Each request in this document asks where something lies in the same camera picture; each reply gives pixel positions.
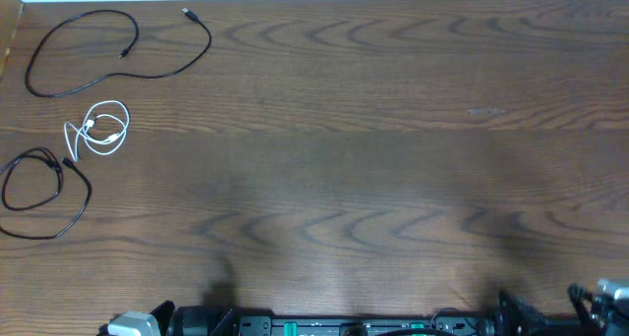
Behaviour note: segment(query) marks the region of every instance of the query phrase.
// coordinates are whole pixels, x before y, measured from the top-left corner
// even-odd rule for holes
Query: wooden tabletop
[[[0,334],[94,334],[164,300],[277,313],[493,306],[570,312],[566,288],[629,276],[629,0],[28,4],[0,82],[0,158],[69,156],[62,125],[132,114],[111,156],[82,146],[86,213],[50,242],[0,237]],[[58,99],[30,95],[113,71]],[[105,134],[115,129],[103,121]],[[51,172],[21,164],[32,202]],[[51,233],[86,188],[1,224]]]

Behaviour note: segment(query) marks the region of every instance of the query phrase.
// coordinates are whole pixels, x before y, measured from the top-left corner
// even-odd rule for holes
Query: silver metal part
[[[160,336],[155,316],[135,311],[127,311],[111,321],[107,332],[115,336]]]
[[[614,299],[615,302],[629,300],[629,280],[599,280],[599,293]]]

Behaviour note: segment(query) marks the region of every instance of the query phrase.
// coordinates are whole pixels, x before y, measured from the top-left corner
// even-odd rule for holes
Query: black cable
[[[423,329],[405,328],[402,330],[383,332],[383,333],[377,334],[377,336],[406,336],[406,335],[416,335],[416,334],[433,335],[433,336],[458,336],[447,331],[441,331],[441,330],[435,330],[435,329],[429,329],[429,328],[423,328]]]
[[[432,328],[436,328],[436,319],[438,318],[438,316],[445,312],[445,311],[459,311],[458,308],[452,308],[452,307],[448,307],[448,308],[443,308],[440,311],[438,311],[435,315],[432,316],[432,318],[430,319],[430,327]],[[469,334],[469,335],[465,335],[465,336],[474,336],[478,333],[478,329],[477,329],[477,325],[472,325],[472,322],[470,322],[470,320],[467,317],[463,317],[463,319],[465,320],[465,323],[468,324],[468,326],[470,326],[474,332]]]
[[[129,51],[131,51],[131,48],[134,47],[134,45],[136,44],[136,41],[138,41],[138,37],[140,36],[140,29],[138,28],[138,23],[136,22],[136,20],[131,17],[131,15],[129,15],[128,13],[122,12],[122,11],[117,11],[117,10],[96,10],[96,11],[90,11],[90,12],[85,12],[85,13],[81,13],[78,15],[73,16],[72,18],[62,22],[61,24],[59,24],[57,27],[53,28],[51,31],[48,32],[48,34],[46,36],[44,36],[41,41],[39,42],[39,45],[37,45],[37,48],[35,49],[35,51],[32,53],[32,56],[30,57],[30,62],[29,62],[29,66],[27,67],[27,72],[25,74],[25,85],[27,86],[27,89],[30,91],[31,94],[35,95],[35,96],[39,96],[39,97],[59,97],[59,96],[63,96],[63,95],[68,95],[68,94],[72,94],[74,92],[77,92],[79,90],[85,89],[91,85],[97,84],[100,81],[103,81],[105,79],[108,79],[110,77],[114,77],[114,76],[124,76],[124,77],[133,77],[133,78],[140,78],[140,79],[146,79],[146,80],[154,80],[154,79],[160,79],[160,78],[166,78],[166,77],[170,77],[170,76],[174,76],[177,75],[178,73],[186,70],[187,68],[189,68],[190,66],[192,66],[195,62],[197,62],[197,60],[203,56],[203,54],[209,49],[209,46],[211,46],[212,44],[212,34],[211,32],[209,32],[209,29],[203,24],[203,22],[201,22],[199,20],[199,17],[197,17],[196,14],[194,14],[192,11],[188,10],[187,8],[183,9],[184,14],[186,15],[186,17],[188,17],[191,21],[198,23],[200,26],[203,27],[203,29],[207,32],[207,36],[208,36],[208,41],[207,41],[207,46],[205,47],[205,49],[197,56],[195,57],[192,61],[190,61],[188,64],[186,64],[184,67],[175,70],[173,72],[169,72],[167,74],[163,74],[163,75],[156,75],[156,76],[146,76],[146,75],[137,75],[137,74],[130,74],[130,73],[125,73],[125,72],[115,72],[115,73],[110,73],[107,75],[104,75],[102,77],[99,77],[91,82],[88,82],[86,84],[83,84],[79,87],[76,87],[74,89],[71,90],[67,90],[64,92],[60,92],[60,93],[56,93],[56,94],[44,94],[44,93],[40,93],[37,90],[32,88],[32,85],[30,85],[30,71],[32,71],[32,65],[35,62],[35,59],[37,58],[37,55],[39,54],[39,51],[41,50],[41,47],[43,47],[44,43],[46,42],[46,40],[48,39],[48,37],[50,37],[50,35],[52,35],[53,32],[55,32],[58,28],[66,25],[67,23],[73,22],[77,19],[86,17],[86,16],[90,16],[96,13],[116,13],[116,14],[120,14],[123,16],[126,16],[127,18],[129,18],[131,20],[131,22],[134,24],[134,28],[136,29],[136,35],[134,36],[133,41],[131,41],[131,44],[124,50],[122,50],[122,52],[120,53],[120,58],[123,58],[125,56],[127,56],[127,54],[129,53]]]
[[[18,164],[20,164],[22,160],[24,159],[39,160],[43,162],[44,164],[46,164],[50,169],[52,169],[57,175],[57,191],[51,197],[43,200],[42,202],[32,204],[26,207],[14,207],[7,202],[7,196],[6,196],[7,186],[9,185],[9,179],[11,179],[11,174],[13,174],[13,171],[16,169]],[[79,213],[77,213],[77,215],[75,215],[72,221],[70,221],[70,223],[64,229],[62,229],[59,233],[55,235],[51,235],[51,236],[27,236],[27,235],[22,235],[22,234],[16,234],[16,233],[9,232],[8,230],[4,229],[1,226],[0,226],[0,233],[6,234],[10,237],[20,238],[20,239],[50,240],[50,239],[55,239],[62,236],[64,233],[68,231],[68,229],[70,229],[77,222],[77,220],[79,220],[79,218],[81,218],[81,215],[86,210],[87,204],[89,203],[89,198],[91,197],[91,183],[86,178],[86,176],[75,166],[72,160],[68,158],[64,158],[63,164],[66,167],[72,169],[75,173],[77,173],[77,175],[79,175],[79,177],[83,179],[83,181],[86,183],[86,186],[87,186],[86,200],[83,203],[83,207],[81,207],[81,210],[79,211]],[[37,148],[33,148],[33,149],[29,149],[25,151],[24,153],[13,158],[11,161],[5,164],[2,168],[0,168],[0,175],[2,175],[2,173],[4,173],[7,169],[9,171],[7,172],[7,176],[4,179],[4,184],[2,185],[2,193],[0,195],[2,196],[2,204],[9,210],[24,211],[24,210],[29,210],[36,207],[40,207],[50,202],[51,200],[57,198],[57,196],[61,194],[61,191],[63,190],[63,182],[64,182],[63,169],[61,165],[59,164],[59,161],[57,160],[55,155],[48,148],[37,147]]]

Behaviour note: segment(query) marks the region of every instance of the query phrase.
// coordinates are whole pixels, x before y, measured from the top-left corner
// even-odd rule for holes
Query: black plastic part
[[[588,311],[586,306],[583,304],[583,300],[590,301],[592,303],[592,308],[595,313],[599,314],[602,312],[602,305],[600,301],[595,301],[592,293],[588,292],[584,287],[581,287],[577,284],[571,284],[568,287],[568,298],[570,299],[570,303],[572,303],[572,307],[577,312],[577,317],[581,323],[581,327],[589,335],[598,335],[601,330],[598,325],[596,325],[592,319],[590,318],[591,312]]]
[[[109,332],[107,332],[107,324],[104,324],[98,327],[98,334],[96,336],[108,336]]]
[[[219,308],[178,308],[173,317],[173,336],[209,336],[221,313]]]
[[[498,308],[500,322],[496,331],[499,336],[531,336],[547,327],[546,319],[539,311],[504,291],[498,294]]]
[[[270,316],[240,316],[236,328],[239,336],[269,336],[271,335],[268,326],[271,325]]]
[[[150,314],[155,316],[155,319],[157,320],[157,325],[159,325],[159,334],[161,336],[166,336],[168,326],[170,325],[170,319],[173,317],[173,312],[175,312],[175,304],[170,301],[162,303],[161,306],[150,312]]]
[[[218,321],[218,324],[216,325],[216,327],[214,327],[213,330],[211,330],[207,336],[220,336],[225,334],[225,331],[227,331],[227,329],[231,326],[232,327],[232,331],[234,329],[234,324],[235,324],[235,320],[238,319],[238,312],[236,309],[232,308],[231,310],[227,311],[227,313],[225,315],[223,315],[223,317],[221,317],[220,321]]]

